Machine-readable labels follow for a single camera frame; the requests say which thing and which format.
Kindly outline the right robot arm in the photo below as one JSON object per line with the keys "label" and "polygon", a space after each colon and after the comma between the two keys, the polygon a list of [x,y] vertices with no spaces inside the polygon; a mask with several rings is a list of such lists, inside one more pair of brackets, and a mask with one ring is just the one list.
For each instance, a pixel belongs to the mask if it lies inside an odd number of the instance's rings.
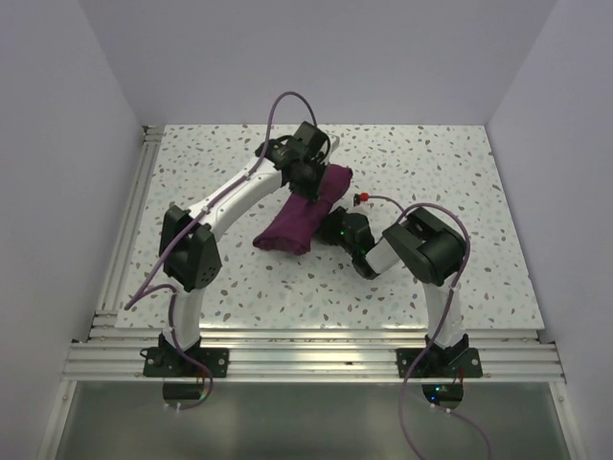
{"label": "right robot arm", "polygon": [[343,248],[356,272],[368,280],[404,264],[424,290],[428,368],[444,377],[460,366],[461,354],[469,347],[458,293],[459,277],[470,255],[464,237],[424,206],[413,208],[401,222],[384,230],[379,241],[366,216],[339,207],[324,218],[316,236]]}

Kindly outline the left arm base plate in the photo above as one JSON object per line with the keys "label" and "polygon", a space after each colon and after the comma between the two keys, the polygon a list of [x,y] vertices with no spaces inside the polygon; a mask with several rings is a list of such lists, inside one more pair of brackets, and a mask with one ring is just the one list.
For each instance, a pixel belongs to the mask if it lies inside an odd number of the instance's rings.
{"label": "left arm base plate", "polygon": [[148,378],[204,377],[206,367],[211,377],[223,379],[230,363],[227,348],[191,348],[185,359],[172,347],[150,347],[142,349],[140,356],[145,360],[143,375]]}

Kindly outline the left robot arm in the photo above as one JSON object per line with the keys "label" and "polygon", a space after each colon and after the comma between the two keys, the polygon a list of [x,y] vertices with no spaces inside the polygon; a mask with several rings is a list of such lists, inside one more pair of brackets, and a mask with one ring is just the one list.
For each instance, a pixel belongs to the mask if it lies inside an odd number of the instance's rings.
{"label": "left robot arm", "polygon": [[320,203],[329,157],[338,146],[338,137],[303,122],[293,134],[265,139],[255,158],[208,197],[165,213],[154,269],[163,270],[177,289],[164,331],[172,345],[165,363],[174,374],[185,377],[198,367],[199,353],[193,346],[200,340],[199,315],[205,288],[221,270],[218,243],[227,230],[283,187],[306,208]]}

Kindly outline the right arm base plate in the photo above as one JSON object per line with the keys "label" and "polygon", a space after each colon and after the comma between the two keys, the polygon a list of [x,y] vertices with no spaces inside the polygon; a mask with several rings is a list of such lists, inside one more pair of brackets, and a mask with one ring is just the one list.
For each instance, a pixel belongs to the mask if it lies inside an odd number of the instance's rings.
{"label": "right arm base plate", "polygon": [[[420,355],[418,348],[396,349],[398,376],[405,378]],[[480,355],[476,348],[468,348],[455,357],[446,357],[431,349],[419,360],[410,377],[413,379],[479,379],[484,375]]]}

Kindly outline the purple cloth mat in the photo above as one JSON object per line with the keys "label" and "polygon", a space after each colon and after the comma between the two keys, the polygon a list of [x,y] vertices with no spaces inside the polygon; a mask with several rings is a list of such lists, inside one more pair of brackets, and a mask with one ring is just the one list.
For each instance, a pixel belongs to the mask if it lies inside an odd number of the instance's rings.
{"label": "purple cloth mat", "polygon": [[254,238],[253,246],[295,256],[308,253],[316,230],[350,188],[352,176],[351,168],[330,164],[319,197],[309,201],[292,193],[272,222]]}

